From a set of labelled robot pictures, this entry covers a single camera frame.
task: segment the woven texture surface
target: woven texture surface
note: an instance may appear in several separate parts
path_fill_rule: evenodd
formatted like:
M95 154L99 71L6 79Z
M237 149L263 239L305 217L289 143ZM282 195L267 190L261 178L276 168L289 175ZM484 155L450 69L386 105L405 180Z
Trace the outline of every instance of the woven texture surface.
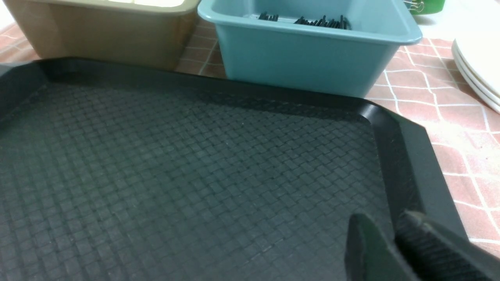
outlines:
M355 114L80 77L0 125L0 280L342 280L352 213L391 232Z

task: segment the white grid line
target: white grid line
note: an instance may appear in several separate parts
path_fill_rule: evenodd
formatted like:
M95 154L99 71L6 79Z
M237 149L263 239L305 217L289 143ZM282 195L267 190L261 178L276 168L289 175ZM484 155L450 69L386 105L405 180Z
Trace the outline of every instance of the white grid line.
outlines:
M212 53L216 49L218 43L219 43L219 41L215 40L215 43L213 43L212 49L210 50L210 53L208 54L208 57L206 58L205 63L203 64L203 66L201 67L201 69L198 72L198 75L202 75L203 71L205 70L205 68L209 64L209 60L212 58Z
M490 208L488 208L488 204L486 203L485 197L483 196L483 193L481 192L481 189L479 188L479 185L478 185L478 182L476 180L476 177L471 172L472 170L471 170L471 166L469 165L469 160L467 159L467 157L465 156L465 154L462 152L462 150L459 149L459 148L457 148L457 147L454 147L452 145L449 145L449 144L446 144L446 143L441 143L441 142L432 142L432 145L433 146L443 146L443 147L451 148L451 149L456 150L460 154L460 156L462 157L462 160L463 160L463 164L465 165L465 169L467 170L467 173L472 175L470 177L470 179L472 180L472 185L474 186L475 192L479 196L479 200L481 201L481 205L484 208L484 211L486 212L486 215L488 216L491 224L493 225L493 228L496 230L496 233L500 235L500 229L499 229L499 227L497 225L497 222L495 221L495 218L492 215L492 211L489 210Z

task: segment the black tray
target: black tray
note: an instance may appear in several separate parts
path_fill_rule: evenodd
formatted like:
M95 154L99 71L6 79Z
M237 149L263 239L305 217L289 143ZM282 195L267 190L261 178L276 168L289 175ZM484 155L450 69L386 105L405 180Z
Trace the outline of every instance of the black tray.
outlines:
M348 220L466 237L426 131L357 98L77 59L0 68L8 280L344 280Z

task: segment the teal container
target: teal container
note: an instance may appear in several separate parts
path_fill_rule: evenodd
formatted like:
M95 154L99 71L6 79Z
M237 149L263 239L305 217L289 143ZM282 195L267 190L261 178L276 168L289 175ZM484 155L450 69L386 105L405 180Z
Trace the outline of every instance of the teal container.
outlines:
M257 19L262 12L278 21ZM401 0L201 0L229 79L363 98L422 33ZM347 17L352 30L293 24Z

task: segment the tan container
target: tan container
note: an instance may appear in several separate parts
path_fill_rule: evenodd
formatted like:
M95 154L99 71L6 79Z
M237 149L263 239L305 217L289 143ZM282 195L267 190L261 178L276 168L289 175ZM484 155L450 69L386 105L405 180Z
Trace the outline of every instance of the tan container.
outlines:
M196 26L200 0L3 1L43 59L172 70Z

